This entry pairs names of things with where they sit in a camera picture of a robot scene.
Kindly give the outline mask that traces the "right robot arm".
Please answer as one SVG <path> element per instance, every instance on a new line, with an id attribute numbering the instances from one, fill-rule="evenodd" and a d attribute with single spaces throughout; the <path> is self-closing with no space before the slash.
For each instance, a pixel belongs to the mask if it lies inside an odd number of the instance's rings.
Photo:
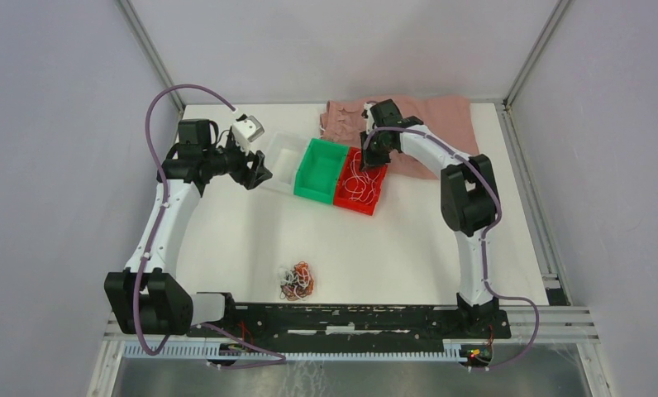
<path id="1" fill-rule="evenodd" d="M 438 137 L 418 117 L 404 117 L 392 99 L 365 103 L 361 116 L 361 168 L 391 161 L 394 152 L 417 160 L 440 181 L 441 216 L 456 237 L 460 263 L 458 331 L 477 337 L 499 309 L 489 288 L 488 232 L 501 218 L 501 203 L 491 160 L 469 155 Z"/>

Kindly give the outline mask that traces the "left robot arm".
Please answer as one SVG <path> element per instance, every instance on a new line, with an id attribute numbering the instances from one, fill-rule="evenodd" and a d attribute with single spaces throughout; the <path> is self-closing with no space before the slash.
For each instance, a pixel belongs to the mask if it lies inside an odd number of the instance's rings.
<path id="1" fill-rule="evenodd" d="M 243 115 L 221 142 L 212 120 L 179 122 L 178 140 L 156 175 L 154 206 L 141 240 L 124 269 L 108 273 L 104 281 L 125 334 L 184 335 L 189 330 L 194 300 L 174 278 L 184 233 L 212 178 L 228 175 L 248 190 L 272 178 L 264 153 L 250 148 L 263 132 L 255 117 Z"/>

